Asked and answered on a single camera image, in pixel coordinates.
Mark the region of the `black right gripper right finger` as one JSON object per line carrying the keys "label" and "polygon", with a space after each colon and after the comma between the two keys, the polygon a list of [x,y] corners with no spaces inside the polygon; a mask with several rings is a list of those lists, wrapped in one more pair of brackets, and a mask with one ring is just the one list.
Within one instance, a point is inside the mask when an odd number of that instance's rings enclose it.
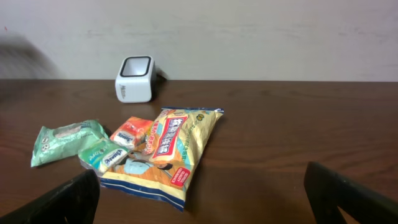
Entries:
{"label": "black right gripper right finger", "polygon": [[397,223],[397,202],[317,162],[309,162],[304,187],[317,223],[346,223],[344,210],[359,223]]}

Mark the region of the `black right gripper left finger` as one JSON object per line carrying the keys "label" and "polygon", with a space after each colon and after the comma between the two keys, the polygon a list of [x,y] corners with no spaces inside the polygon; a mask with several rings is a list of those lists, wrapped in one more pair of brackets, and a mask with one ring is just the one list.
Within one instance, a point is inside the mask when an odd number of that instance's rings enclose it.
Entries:
{"label": "black right gripper left finger", "polygon": [[1,223],[93,223],[99,197],[98,177],[93,170],[86,170],[1,217]]}

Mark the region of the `green tissue pack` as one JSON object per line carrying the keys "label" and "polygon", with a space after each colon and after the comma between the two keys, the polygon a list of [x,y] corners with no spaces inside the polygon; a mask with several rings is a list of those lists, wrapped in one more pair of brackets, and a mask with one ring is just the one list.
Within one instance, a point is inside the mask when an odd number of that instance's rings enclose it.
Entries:
{"label": "green tissue pack", "polygon": [[94,170],[96,175],[101,177],[129,153],[128,148],[120,146],[112,140],[101,138],[88,148],[80,150],[78,157],[84,168]]}

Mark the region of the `teal snack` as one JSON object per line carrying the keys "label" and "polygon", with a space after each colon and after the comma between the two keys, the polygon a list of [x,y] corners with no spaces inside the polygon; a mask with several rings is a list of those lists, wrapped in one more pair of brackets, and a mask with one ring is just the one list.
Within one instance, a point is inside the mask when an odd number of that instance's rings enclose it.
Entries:
{"label": "teal snack", "polygon": [[75,156],[102,138],[108,138],[97,120],[86,120],[55,129],[42,126],[34,143],[31,167]]}

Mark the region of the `orange small packet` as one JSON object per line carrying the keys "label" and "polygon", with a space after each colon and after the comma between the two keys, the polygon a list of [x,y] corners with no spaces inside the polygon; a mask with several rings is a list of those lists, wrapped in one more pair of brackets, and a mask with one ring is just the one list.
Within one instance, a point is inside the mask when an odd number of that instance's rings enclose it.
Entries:
{"label": "orange small packet", "polygon": [[131,116],[111,135],[110,140],[130,150],[138,150],[146,139],[153,121]]}

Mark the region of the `yellow snack bag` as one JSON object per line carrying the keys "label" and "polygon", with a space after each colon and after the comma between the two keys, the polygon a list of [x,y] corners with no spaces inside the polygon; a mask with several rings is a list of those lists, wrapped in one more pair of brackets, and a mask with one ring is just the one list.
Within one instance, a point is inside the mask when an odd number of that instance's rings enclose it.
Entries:
{"label": "yellow snack bag", "polygon": [[222,108],[164,107],[145,148],[131,152],[107,171],[100,184],[183,211],[191,179]]}

